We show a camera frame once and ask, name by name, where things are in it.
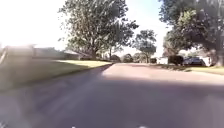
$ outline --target tree trunk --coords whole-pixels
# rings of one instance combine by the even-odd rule
[[[112,56],[112,48],[109,49],[109,59],[111,60],[111,56]]]
[[[91,49],[91,54],[92,54],[92,60],[96,60],[96,51],[93,48]]]
[[[217,63],[216,66],[224,66],[224,51],[217,51]]]
[[[149,56],[147,53],[144,53],[145,54],[145,57],[146,57],[146,63],[148,64],[149,63]]]
[[[7,49],[4,48],[4,49],[2,50],[2,54],[0,55],[0,64],[3,63],[3,61],[6,59],[6,57],[7,57]]]

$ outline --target grass lawn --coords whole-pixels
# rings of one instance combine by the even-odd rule
[[[56,76],[91,69],[109,62],[74,60],[11,60],[0,68],[0,90]]]
[[[218,75],[224,75],[224,67],[191,67],[191,71],[206,72]]]
[[[205,72],[205,73],[212,73],[218,75],[224,75],[224,67],[190,67],[190,66],[175,66],[175,65],[165,65],[165,64],[158,64],[152,65],[162,69],[169,69],[169,70],[176,70],[176,71],[185,71],[185,72]]]

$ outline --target parked car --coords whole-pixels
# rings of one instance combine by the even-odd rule
[[[183,62],[184,65],[197,65],[197,66],[203,66],[203,60],[201,60],[198,57],[192,57],[192,58],[187,58]]]

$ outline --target foliage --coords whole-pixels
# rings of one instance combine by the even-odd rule
[[[132,63],[133,62],[133,58],[131,56],[131,54],[126,54],[122,57],[122,62],[124,63]]]
[[[165,56],[177,55],[182,49],[189,49],[186,41],[177,29],[173,29],[167,33],[164,38],[163,47]]]
[[[65,21],[70,32],[68,47],[95,58],[99,50],[127,45],[138,27],[135,21],[125,20],[127,11],[125,0],[67,0],[59,12],[69,17]]]
[[[156,52],[156,46],[154,44],[156,41],[155,37],[156,34],[153,30],[142,30],[136,35],[133,41],[133,47],[145,54],[147,63],[148,58]]]
[[[116,62],[121,62],[120,57],[117,56],[117,55],[112,55],[111,58],[110,58],[110,60],[112,60],[112,61],[116,61]]]
[[[128,21],[128,19],[123,18],[121,21],[117,21],[112,24],[108,30],[110,30],[109,38],[107,39],[106,49],[109,49],[109,56],[112,53],[121,51],[122,46],[130,46],[130,38],[133,37],[136,28],[139,26],[136,21]]]
[[[160,0],[161,21],[173,25],[183,40],[180,49],[201,47],[215,51],[218,64],[224,65],[224,6],[220,0]]]
[[[199,52],[198,51],[195,51],[195,52],[190,52],[188,54],[189,57],[196,57],[196,56],[199,56]]]
[[[182,56],[169,56],[168,63],[175,64],[175,65],[182,65],[184,62],[184,58]]]
[[[140,62],[140,58],[141,58],[141,53],[135,53],[135,54],[133,55],[133,61],[134,61],[135,63],[139,63],[139,62]]]
[[[152,63],[152,64],[156,64],[156,63],[157,63],[157,59],[156,59],[156,58],[151,58],[151,59],[150,59],[150,63]]]

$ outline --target asphalt road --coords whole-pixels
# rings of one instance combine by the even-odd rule
[[[115,64],[1,93],[0,121],[6,128],[224,128],[224,77]]]

